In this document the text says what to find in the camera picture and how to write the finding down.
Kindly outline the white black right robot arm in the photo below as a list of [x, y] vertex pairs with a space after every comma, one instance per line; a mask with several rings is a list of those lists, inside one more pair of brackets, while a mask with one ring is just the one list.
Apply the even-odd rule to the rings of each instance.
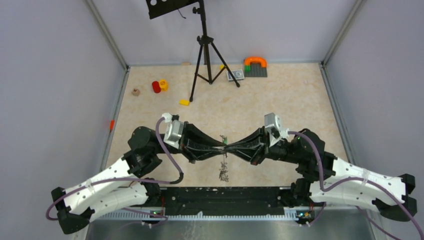
[[388, 176], [345, 161], [327, 152], [325, 142], [307, 128], [291, 131], [290, 135], [292, 140], [274, 139], [259, 128], [224, 150], [254, 166], [266, 159], [295, 164], [300, 178], [290, 186], [289, 206], [351, 205], [398, 222], [408, 222], [417, 213], [417, 201], [411, 197], [414, 176]]

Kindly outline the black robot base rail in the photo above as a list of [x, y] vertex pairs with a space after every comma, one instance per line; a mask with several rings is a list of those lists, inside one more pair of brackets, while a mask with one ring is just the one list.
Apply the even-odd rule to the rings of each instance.
[[149, 183], [147, 190], [147, 201], [136, 206], [169, 218], [202, 215], [225, 220], [259, 219], [281, 217], [288, 210], [297, 209], [294, 218], [306, 221], [313, 219], [313, 211], [324, 205], [309, 198], [302, 182], [290, 187], [159, 187]]

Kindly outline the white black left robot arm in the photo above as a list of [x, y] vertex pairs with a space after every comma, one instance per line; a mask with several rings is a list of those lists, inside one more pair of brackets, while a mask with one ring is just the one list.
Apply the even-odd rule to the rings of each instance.
[[[160, 184], [176, 185], [184, 178], [184, 172], [173, 158], [181, 154], [191, 163], [223, 155], [226, 143], [216, 140], [196, 126], [179, 120], [169, 120], [165, 133], [140, 126], [128, 140], [130, 150], [103, 171], [68, 188], [57, 187], [51, 191], [59, 226], [66, 235], [76, 233], [97, 218], [132, 205], [154, 207], [160, 202]], [[165, 154], [178, 172], [176, 180], [145, 178], [157, 168]]]

